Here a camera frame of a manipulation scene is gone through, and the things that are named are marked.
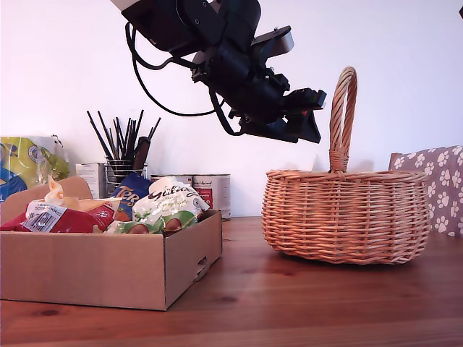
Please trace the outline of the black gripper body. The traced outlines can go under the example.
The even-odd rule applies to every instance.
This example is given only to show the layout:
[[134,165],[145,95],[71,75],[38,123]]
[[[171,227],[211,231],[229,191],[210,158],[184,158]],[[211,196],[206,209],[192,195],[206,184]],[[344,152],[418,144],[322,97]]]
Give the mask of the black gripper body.
[[269,68],[257,65],[236,92],[226,97],[231,106],[228,117],[239,117],[241,131],[255,136],[279,136],[275,123],[282,121],[284,93],[290,89],[283,74],[274,74]]

